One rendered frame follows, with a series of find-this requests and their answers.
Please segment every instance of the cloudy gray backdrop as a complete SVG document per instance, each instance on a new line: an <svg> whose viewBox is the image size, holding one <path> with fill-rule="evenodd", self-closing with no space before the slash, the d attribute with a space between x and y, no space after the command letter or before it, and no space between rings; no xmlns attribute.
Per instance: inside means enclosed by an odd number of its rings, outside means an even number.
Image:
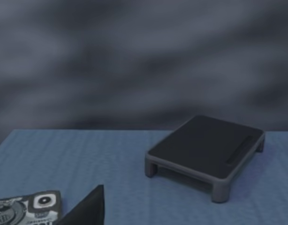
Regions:
<svg viewBox="0 0 288 225"><path fill-rule="evenodd" d="M288 130L288 0L0 0L0 142L195 114Z"/></svg>

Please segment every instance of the platform leg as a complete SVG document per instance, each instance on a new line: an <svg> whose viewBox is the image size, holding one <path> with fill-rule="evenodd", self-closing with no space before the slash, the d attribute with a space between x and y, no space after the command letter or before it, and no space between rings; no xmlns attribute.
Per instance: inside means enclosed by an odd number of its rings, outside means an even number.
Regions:
<svg viewBox="0 0 288 225"><path fill-rule="evenodd" d="M230 184L227 183L217 183L213 185L212 190L212 202L214 203L224 203L229 199Z"/></svg>
<svg viewBox="0 0 288 225"><path fill-rule="evenodd" d="M261 144L258 146L256 152L263 152L263 150L264 150L264 144L265 144L265 140L263 140L263 141L261 142Z"/></svg>
<svg viewBox="0 0 288 225"><path fill-rule="evenodd" d="M150 160L145 159L145 175L153 177L158 172L158 165L153 164Z"/></svg>

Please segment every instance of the black platform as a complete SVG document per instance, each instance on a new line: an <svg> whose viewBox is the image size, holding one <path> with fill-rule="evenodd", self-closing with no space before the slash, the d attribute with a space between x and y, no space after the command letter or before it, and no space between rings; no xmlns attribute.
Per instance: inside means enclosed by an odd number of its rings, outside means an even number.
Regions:
<svg viewBox="0 0 288 225"><path fill-rule="evenodd" d="M154 176L158 166L186 174L213 185L213 202L226 202L232 179L264 140L260 129L196 116L147 152L145 174Z"/></svg>

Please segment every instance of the blue table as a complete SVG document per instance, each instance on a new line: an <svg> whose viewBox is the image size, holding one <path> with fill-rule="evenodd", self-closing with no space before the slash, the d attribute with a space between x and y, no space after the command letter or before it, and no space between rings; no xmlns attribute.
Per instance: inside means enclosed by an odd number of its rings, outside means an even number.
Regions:
<svg viewBox="0 0 288 225"><path fill-rule="evenodd" d="M0 146L0 198L57 189L67 213L105 185L106 225L288 225L288 132L268 132L230 201L166 173L144 175L144 154L168 131L15 130Z"/></svg>

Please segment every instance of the black triangular object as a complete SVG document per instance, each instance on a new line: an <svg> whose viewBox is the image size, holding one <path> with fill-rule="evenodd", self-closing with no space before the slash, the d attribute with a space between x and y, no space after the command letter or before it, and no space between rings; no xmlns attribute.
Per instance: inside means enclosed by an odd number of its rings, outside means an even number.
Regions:
<svg viewBox="0 0 288 225"><path fill-rule="evenodd" d="M98 185L56 225L103 225L104 219L104 186Z"/></svg>

